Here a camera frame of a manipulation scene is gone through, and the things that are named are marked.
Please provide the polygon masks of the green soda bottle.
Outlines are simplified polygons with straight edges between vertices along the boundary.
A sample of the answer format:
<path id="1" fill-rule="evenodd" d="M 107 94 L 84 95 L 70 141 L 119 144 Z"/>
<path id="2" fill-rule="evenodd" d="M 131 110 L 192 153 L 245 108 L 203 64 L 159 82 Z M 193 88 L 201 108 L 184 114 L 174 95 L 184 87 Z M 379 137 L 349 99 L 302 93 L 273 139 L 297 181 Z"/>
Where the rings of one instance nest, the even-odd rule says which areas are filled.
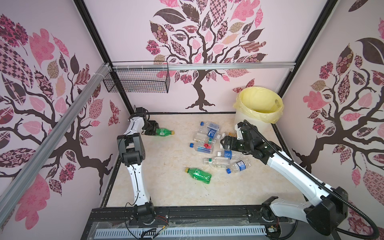
<path id="1" fill-rule="evenodd" d="M 156 135 L 157 136 L 167 137 L 167 136 L 172 136 L 174 134 L 175 134 L 174 131 L 168 130 L 168 129 L 165 129 L 165 128 L 156 129 Z"/>
<path id="2" fill-rule="evenodd" d="M 186 168 L 185 172 L 193 179 L 205 184 L 211 182 L 212 175 L 197 168 Z"/>

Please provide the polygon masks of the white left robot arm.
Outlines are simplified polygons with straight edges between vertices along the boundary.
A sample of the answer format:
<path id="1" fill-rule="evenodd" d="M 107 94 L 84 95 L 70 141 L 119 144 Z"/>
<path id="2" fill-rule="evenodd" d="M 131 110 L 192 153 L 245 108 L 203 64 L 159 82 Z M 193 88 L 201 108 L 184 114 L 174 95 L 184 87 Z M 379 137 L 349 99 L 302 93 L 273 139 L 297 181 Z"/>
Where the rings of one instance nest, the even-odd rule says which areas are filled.
<path id="1" fill-rule="evenodd" d="M 150 126 L 146 114 L 133 114 L 129 117 L 127 130 L 117 137 L 119 158 L 129 172 L 134 191 L 134 202 L 129 204 L 133 207 L 132 218 L 137 222 L 142 221 L 145 225 L 152 224 L 156 217 L 155 207 L 145 186 L 142 170 L 146 159 L 142 133 Z"/>

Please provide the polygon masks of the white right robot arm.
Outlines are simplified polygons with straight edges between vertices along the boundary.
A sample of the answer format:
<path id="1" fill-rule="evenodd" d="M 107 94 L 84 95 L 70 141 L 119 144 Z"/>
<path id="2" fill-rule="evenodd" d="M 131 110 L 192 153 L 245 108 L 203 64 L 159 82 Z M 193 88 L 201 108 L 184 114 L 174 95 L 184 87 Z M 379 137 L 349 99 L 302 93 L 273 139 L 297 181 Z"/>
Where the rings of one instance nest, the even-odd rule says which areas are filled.
<path id="1" fill-rule="evenodd" d="M 224 150 L 249 155 L 279 172 L 306 198 L 295 203 L 271 197 L 267 209 L 275 217 L 291 218 L 308 223 L 318 233 L 329 236 L 348 216 L 348 193 L 341 187 L 333 188 L 315 178 L 295 163 L 276 145 L 268 141 L 249 122 L 235 125 L 237 136 L 225 136 L 220 144 Z"/>

